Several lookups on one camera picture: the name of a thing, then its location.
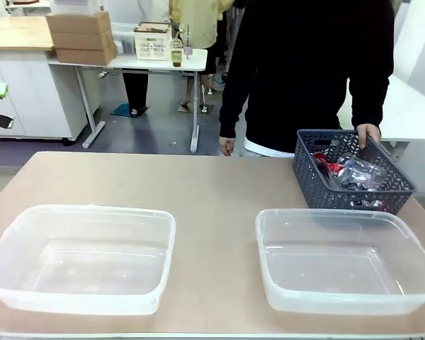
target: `black trousers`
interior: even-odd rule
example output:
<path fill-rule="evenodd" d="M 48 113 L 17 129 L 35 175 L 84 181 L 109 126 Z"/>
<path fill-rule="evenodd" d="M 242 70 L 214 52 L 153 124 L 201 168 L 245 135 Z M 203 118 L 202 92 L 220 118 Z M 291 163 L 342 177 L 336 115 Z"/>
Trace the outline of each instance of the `black trousers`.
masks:
<path fill-rule="evenodd" d="M 147 106 L 148 74 L 123 73 L 129 109 L 139 110 Z"/>

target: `wooden countertop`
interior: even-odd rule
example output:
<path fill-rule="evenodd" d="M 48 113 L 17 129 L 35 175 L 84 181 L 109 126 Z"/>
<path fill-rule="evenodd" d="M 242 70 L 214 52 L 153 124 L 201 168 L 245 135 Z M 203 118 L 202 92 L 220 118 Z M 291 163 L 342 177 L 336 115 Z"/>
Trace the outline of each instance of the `wooden countertop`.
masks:
<path fill-rule="evenodd" d="M 176 218 L 171 271 L 152 317 L 12 310 L 0 302 L 0 334 L 114 337 L 425 336 L 425 306 L 394 317 L 277 313 L 266 300 L 255 217 L 304 208 L 287 159 L 43 152 L 0 194 L 0 236 L 26 208 L 45 203 L 160 209 Z M 411 199 L 399 216 L 425 248 L 425 212 Z"/>
<path fill-rule="evenodd" d="M 0 18 L 0 50 L 53 50 L 52 37 L 44 16 Z"/>

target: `clear plastic container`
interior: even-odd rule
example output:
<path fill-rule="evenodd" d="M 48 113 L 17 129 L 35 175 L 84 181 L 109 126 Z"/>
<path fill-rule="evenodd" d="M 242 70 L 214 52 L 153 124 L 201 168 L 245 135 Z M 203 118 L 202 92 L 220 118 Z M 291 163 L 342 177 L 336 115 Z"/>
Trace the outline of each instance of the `clear plastic container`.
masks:
<path fill-rule="evenodd" d="M 136 55 L 134 29 L 138 27 L 133 23 L 111 23 L 115 43 L 118 44 L 119 55 Z"/>
<path fill-rule="evenodd" d="M 78 14 L 92 16 L 101 10 L 99 0 L 50 0 L 53 14 Z"/>
<path fill-rule="evenodd" d="M 265 210 L 256 235 L 266 297 L 275 310 L 402 315 L 425 304 L 425 251 L 394 215 Z"/>
<path fill-rule="evenodd" d="M 39 205 L 0 239 L 0 300 L 78 315 L 150 315 L 169 275 L 175 220 L 167 212 Z"/>

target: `plastic storage bin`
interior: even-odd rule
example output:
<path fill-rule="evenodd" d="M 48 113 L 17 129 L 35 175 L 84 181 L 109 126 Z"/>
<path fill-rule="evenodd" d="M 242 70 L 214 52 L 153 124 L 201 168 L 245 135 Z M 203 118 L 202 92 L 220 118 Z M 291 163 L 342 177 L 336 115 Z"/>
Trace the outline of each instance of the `plastic storage bin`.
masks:
<path fill-rule="evenodd" d="M 133 23 L 111 23 L 114 41 L 118 44 L 118 54 L 135 55 L 134 29 L 138 26 Z"/>
<path fill-rule="evenodd" d="M 0 239 L 0 300 L 78 315 L 150 315 L 169 274 L 175 220 L 167 212 L 40 205 Z"/>
<path fill-rule="evenodd" d="M 141 23 L 134 31 L 135 51 L 139 60 L 171 59 L 169 23 Z"/>
<path fill-rule="evenodd" d="M 389 213 L 264 210 L 256 237 L 275 310 L 402 315 L 425 303 L 425 251 Z"/>
<path fill-rule="evenodd" d="M 350 152 L 384 168 L 387 179 L 379 191 L 334 190 L 326 184 L 314 163 L 312 155 L 315 152 L 323 152 L 328 162 L 336 162 L 341 155 Z M 414 184 L 378 143 L 369 138 L 368 146 L 361 150 L 358 136 L 353 130 L 299 130 L 293 170 L 310 208 L 381 210 L 397 214 L 416 190 Z M 383 206 L 362 208 L 352 204 L 362 200 L 380 200 Z"/>
<path fill-rule="evenodd" d="M 92 16 L 101 10 L 99 0 L 50 0 L 53 14 L 78 14 Z"/>

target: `white basket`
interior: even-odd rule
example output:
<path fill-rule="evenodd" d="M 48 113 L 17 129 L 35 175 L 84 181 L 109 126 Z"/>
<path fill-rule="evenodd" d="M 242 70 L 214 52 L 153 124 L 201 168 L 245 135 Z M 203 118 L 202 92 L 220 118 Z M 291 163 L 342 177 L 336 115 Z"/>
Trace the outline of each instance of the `white basket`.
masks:
<path fill-rule="evenodd" d="M 141 23 L 134 30 L 135 52 L 139 60 L 170 60 L 171 26 L 169 23 Z"/>

